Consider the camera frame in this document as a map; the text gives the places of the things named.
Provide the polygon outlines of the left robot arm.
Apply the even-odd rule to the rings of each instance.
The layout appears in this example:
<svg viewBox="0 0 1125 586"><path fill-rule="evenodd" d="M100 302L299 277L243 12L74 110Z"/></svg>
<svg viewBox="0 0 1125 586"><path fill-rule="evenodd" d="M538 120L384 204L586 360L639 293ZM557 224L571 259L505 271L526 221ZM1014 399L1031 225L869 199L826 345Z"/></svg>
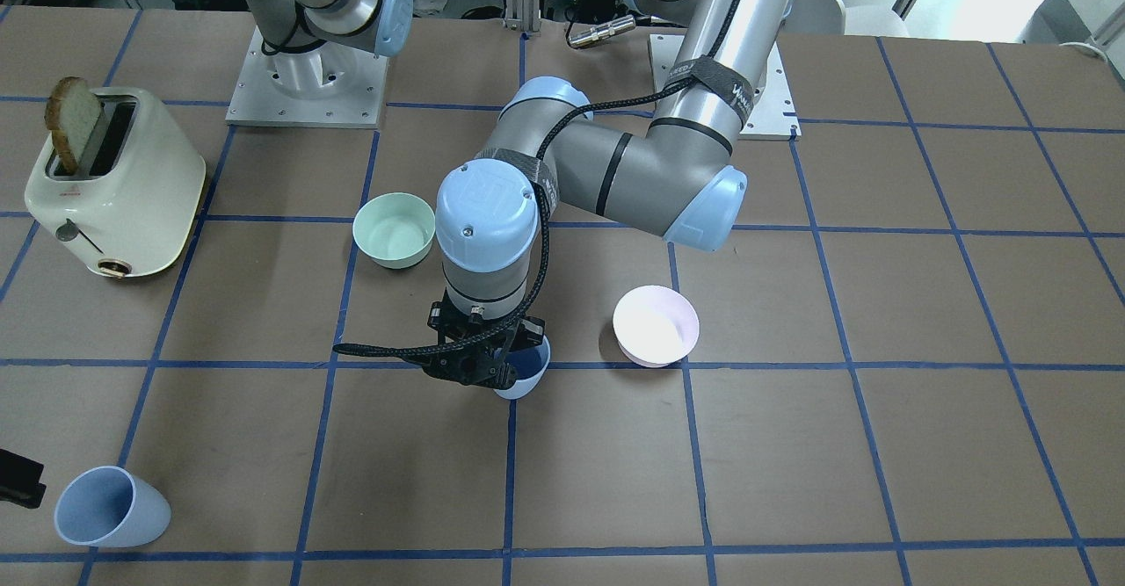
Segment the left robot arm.
<svg viewBox="0 0 1125 586"><path fill-rule="evenodd" d="M544 339L529 309L559 202L706 252L726 242L747 184L734 145L792 0L624 1L686 27L657 92L593 103L562 78L531 78L477 156L439 186L446 294L428 321L438 344L399 353L430 377L518 382L508 353Z"/></svg>

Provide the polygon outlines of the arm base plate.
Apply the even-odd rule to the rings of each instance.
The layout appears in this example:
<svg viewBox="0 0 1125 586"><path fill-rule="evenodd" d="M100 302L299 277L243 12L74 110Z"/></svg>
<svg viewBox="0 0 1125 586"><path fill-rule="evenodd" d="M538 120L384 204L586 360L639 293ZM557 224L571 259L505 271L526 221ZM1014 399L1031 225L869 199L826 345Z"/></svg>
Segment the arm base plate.
<svg viewBox="0 0 1125 586"><path fill-rule="evenodd" d="M670 66L678 57L684 37L678 34L650 35L650 64L654 90L663 89ZM758 80L754 106L748 121L740 130L740 141L799 139L802 130L795 105L788 85L788 74L782 65L777 45L772 46L766 67Z"/></svg>
<svg viewBox="0 0 1125 586"><path fill-rule="evenodd" d="M377 129L390 60L325 43L305 54L267 54L250 38L225 120L258 128Z"/></svg>

